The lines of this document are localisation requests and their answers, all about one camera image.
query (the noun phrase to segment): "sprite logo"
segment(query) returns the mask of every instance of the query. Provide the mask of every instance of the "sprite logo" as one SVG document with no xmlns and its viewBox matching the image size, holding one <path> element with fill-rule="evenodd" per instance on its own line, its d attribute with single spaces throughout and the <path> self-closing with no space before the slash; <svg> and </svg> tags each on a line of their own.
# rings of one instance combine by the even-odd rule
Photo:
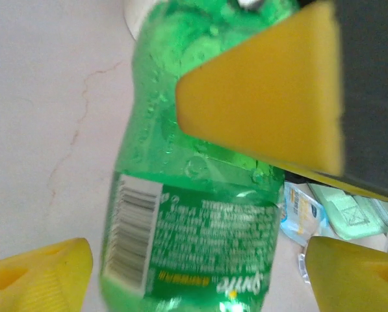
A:
<svg viewBox="0 0 388 312">
<path fill-rule="evenodd" d="M 237 293 L 259 294 L 264 278 L 264 275 L 259 271 L 254 276 L 223 277 L 217 284 L 217 293 L 229 294 L 236 291 Z"/>
</svg>

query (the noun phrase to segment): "sprite bottle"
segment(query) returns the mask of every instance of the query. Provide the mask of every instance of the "sprite bottle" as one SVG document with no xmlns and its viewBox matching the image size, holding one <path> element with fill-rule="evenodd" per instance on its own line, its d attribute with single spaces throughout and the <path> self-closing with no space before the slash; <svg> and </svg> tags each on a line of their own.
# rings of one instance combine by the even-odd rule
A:
<svg viewBox="0 0 388 312">
<path fill-rule="evenodd" d="M 297 8 L 294 0 L 250 9 L 237 0 L 169 0 L 149 13 L 106 219 L 100 287 L 109 311 L 260 311 L 283 171 L 183 134 L 175 86 Z"/>
</svg>

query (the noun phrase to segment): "blue package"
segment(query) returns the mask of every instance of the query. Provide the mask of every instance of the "blue package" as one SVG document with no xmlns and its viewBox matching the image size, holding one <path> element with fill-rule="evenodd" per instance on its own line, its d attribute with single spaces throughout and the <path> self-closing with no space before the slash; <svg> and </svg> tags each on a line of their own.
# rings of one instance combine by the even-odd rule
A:
<svg viewBox="0 0 388 312">
<path fill-rule="evenodd" d="M 324 207 L 289 182 L 285 183 L 280 228 L 301 246 L 312 236 L 335 237 Z"/>
</svg>

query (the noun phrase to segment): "white cup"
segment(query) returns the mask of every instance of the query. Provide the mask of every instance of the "white cup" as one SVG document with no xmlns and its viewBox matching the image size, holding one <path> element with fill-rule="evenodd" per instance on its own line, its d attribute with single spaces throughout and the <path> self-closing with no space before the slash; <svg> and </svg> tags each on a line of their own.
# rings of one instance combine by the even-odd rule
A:
<svg viewBox="0 0 388 312">
<path fill-rule="evenodd" d="M 137 39 L 144 18 L 160 0 L 124 0 L 124 18 L 134 39 Z"/>
</svg>

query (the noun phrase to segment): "yellow foam pad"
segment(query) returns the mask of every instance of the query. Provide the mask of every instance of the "yellow foam pad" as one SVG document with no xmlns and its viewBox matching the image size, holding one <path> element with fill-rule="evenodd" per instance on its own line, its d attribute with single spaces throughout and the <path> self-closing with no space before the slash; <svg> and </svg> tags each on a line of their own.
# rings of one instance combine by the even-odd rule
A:
<svg viewBox="0 0 388 312">
<path fill-rule="evenodd" d="M 388 253 L 313 237 L 305 262 L 321 312 L 388 312 Z"/>
<path fill-rule="evenodd" d="M 91 271 L 85 239 L 0 260 L 0 312 L 79 312 Z"/>
<path fill-rule="evenodd" d="M 182 77 L 176 90 L 182 130 L 284 169 L 341 175 L 333 14 L 332 2 L 317 1 Z"/>
</svg>

